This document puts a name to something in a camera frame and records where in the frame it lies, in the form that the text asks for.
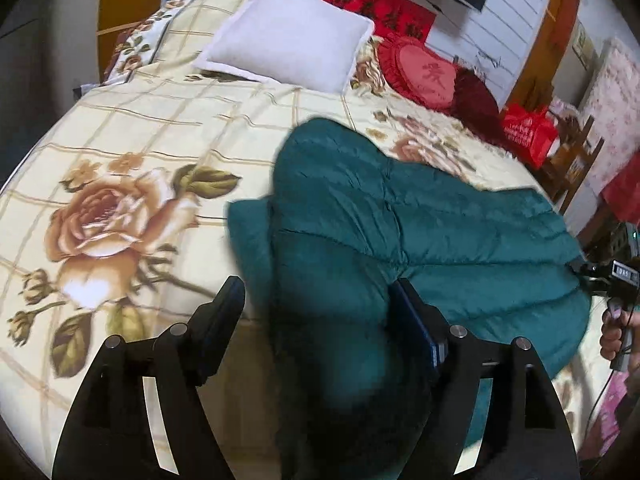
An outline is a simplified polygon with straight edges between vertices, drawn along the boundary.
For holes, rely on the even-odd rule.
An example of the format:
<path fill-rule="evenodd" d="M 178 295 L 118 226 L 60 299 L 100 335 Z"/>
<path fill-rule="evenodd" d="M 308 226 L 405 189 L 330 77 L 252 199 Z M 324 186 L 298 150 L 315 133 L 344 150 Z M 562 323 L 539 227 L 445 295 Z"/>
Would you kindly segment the person's right hand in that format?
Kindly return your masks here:
<path fill-rule="evenodd" d="M 639 366 L 639 311 L 629 313 L 620 311 L 612 315 L 606 311 L 602 318 L 600 338 L 600 355 L 608 361 L 613 361 L 623 348 L 623 329 L 628 327 L 634 334 L 634 344 L 630 350 L 629 369 L 634 370 Z"/>

